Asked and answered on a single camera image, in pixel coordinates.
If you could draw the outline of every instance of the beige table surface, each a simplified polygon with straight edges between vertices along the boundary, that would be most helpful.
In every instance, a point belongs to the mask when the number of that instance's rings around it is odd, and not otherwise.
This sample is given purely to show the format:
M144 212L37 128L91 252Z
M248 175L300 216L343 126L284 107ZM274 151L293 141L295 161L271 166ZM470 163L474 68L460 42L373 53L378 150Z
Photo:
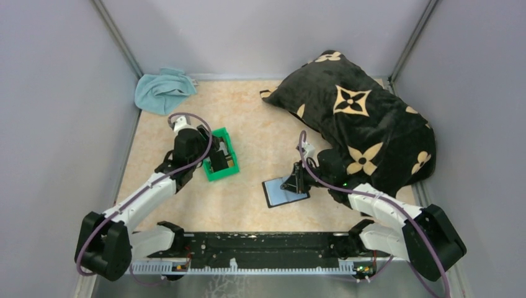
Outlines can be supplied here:
M186 231L333 232L348 231L362 220L359 212L336 203L326 189L312 188L311 198L269 209L261 182L290 174L299 160L295 147L301 130L317 152L330 148L321 136L288 112L264 103L259 91L279 81L206 81L175 111L191 112L212 127L226 127L238 156L240 173L207 181L202 168L174 197L162 203L138 227L166 220ZM143 112L137 127L117 201L140 187L172 149L173 131L166 116ZM411 188L398 199L414 204Z

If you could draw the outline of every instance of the blue towel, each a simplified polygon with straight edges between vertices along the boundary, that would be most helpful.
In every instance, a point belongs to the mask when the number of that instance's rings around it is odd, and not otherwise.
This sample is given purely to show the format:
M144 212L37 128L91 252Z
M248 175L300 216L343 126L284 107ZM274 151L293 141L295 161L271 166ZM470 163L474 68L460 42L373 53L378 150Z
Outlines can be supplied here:
M182 70L161 68L159 75L145 74L135 89L135 105L159 115L170 114L187 97L197 93Z

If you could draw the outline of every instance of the black pillow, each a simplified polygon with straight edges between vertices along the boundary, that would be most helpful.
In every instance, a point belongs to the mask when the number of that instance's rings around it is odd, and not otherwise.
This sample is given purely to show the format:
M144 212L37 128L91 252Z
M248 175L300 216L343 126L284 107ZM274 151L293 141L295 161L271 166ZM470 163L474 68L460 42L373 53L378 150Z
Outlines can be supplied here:
M394 197L434 170L425 118L340 52L323 52L260 96L319 132L341 155L351 187L370 183Z

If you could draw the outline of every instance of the white wall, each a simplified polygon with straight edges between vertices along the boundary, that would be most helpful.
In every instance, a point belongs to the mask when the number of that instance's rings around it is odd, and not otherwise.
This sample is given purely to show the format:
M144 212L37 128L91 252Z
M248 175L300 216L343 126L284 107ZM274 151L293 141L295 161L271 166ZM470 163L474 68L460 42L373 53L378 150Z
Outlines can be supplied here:
M209 78L283 78L327 49L390 75L427 2L104 0L144 72Z
M442 1L396 89L429 119L426 182L468 254L474 297L524 297L526 2Z
M88 0L0 4L0 297L71 297L82 218L114 199L135 83Z

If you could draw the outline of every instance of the green tray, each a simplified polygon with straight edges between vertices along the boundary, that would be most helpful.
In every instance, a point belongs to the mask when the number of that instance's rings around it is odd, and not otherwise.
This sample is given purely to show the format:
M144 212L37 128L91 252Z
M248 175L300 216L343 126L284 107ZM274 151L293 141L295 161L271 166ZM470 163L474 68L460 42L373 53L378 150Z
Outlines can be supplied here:
M210 169L210 162L208 160L205 160L203 162L203 168L205 168L205 173L207 174L208 180L215 181L239 173L238 157L236 156L236 152L234 152L234 147L232 147L232 141L230 141L230 136L228 135L226 128L223 127L221 129L216 129L212 132L212 135L225 139L226 148L228 149L228 153L232 155L234 166L212 173L212 170Z

